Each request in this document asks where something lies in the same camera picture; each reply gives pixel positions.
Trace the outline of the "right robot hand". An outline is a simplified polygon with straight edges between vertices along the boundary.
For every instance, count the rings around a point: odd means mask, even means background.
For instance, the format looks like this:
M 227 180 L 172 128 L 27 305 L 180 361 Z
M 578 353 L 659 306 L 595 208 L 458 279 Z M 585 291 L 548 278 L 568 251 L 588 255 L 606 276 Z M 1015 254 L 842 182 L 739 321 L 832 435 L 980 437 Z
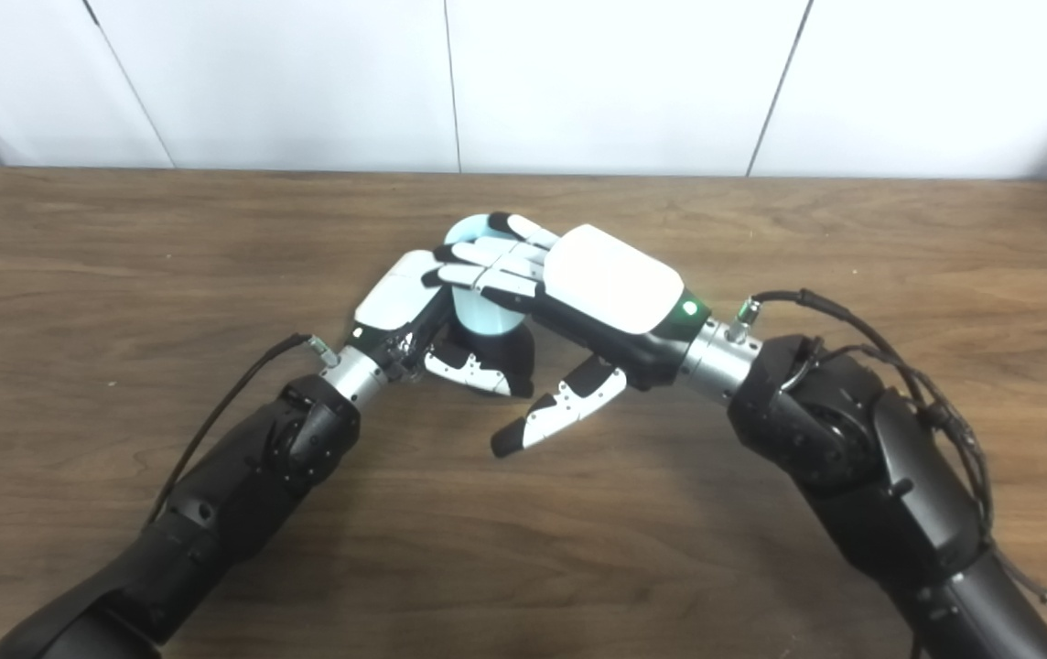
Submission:
M 491 437 L 506 458 L 594 416 L 629 387 L 673 385 L 710 308 L 670 266 L 589 224 L 564 234 L 492 212 L 491 236 L 436 247 L 428 287 L 465 289 L 531 317 L 591 353 Z

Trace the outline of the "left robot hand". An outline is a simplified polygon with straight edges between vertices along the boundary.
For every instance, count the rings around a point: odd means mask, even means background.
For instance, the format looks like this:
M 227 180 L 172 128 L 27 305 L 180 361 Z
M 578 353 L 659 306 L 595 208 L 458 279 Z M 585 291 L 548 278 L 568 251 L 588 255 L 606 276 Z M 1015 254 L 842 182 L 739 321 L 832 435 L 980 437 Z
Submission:
M 385 385 L 432 374 L 472 391 L 529 397 L 532 350 L 521 326 L 478 333 L 461 321 L 451 288 L 440 283 L 433 254 L 402 255 L 353 312 L 339 358 L 322 378 L 362 407 Z

